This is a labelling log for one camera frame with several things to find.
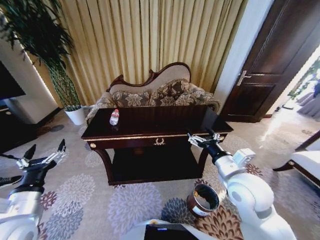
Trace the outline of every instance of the floor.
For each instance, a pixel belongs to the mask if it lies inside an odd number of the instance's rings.
[[[255,159],[249,173],[263,178],[275,194],[275,208],[291,225],[298,239],[320,239],[320,191],[296,170],[273,172],[294,149],[320,129],[320,122],[281,109],[259,123],[231,122],[234,131],[221,146],[234,153],[251,148]],[[39,129],[39,137],[9,151],[17,157],[37,144],[35,157],[47,156],[65,139],[67,156],[49,171],[44,207],[39,224],[41,240],[117,240],[136,223],[157,218],[186,223],[221,240],[243,239],[237,209],[226,198],[217,170],[207,160],[202,179],[109,186],[103,163],[80,138],[86,127],[73,125],[63,111]],[[200,150],[193,148],[196,157]],[[0,176],[20,174],[15,162],[0,159]],[[195,218],[186,208],[186,198],[197,183],[211,185],[220,198],[218,209],[206,218]],[[13,188],[1,188],[6,198]]]

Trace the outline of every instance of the sofa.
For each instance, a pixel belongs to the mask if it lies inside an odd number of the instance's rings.
[[[296,148],[287,163],[273,170],[281,172],[293,168],[320,187],[320,130]]]
[[[86,117],[87,125],[98,109],[208,105],[215,112],[220,103],[210,92],[191,83],[191,72],[183,62],[174,62],[159,72],[149,70],[149,78],[142,84],[131,84],[118,76],[102,94]]]

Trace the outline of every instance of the dark wooden door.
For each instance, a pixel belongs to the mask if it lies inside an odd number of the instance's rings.
[[[220,115],[259,122],[319,44],[320,0],[275,0]]]

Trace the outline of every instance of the door handle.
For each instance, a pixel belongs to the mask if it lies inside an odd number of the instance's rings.
[[[241,85],[241,83],[242,83],[242,81],[244,80],[244,78],[249,79],[249,78],[252,77],[252,76],[246,76],[246,74],[247,74],[247,70],[243,70],[243,71],[241,72],[241,75],[240,75],[240,77],[239,77],[239,80],[238,80],[238,82],[236,83],[237,86],[240,86],[240,85]]]

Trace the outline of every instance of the floral sofa cushion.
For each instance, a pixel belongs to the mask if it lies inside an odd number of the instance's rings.
[[[151,94],[149,106],[174,106],[188,88],[189,82],[184,78],[167,82]]]
[[[88,120],[92,119],[98,109],[109,109],[109,108],[116,108],[117,105],[111,98],[111,94],[109,92],[104,92],[100,99],[93,105],[92,109],[90,110],[89,114],[86,116],[85,120],[88,123]]]
[[[220,104],[210,92],[206,92],[201,87],[197,87],[190,83],[188,91],[181,94],[175,101],[176,106],[185,105],[209,105],[213,106],[215,111],[218,111]]]
[[[112,99],[119,108],[141,107],[149,105],[150,95],[147,91],[139,93],[116,91],[112,94]]]

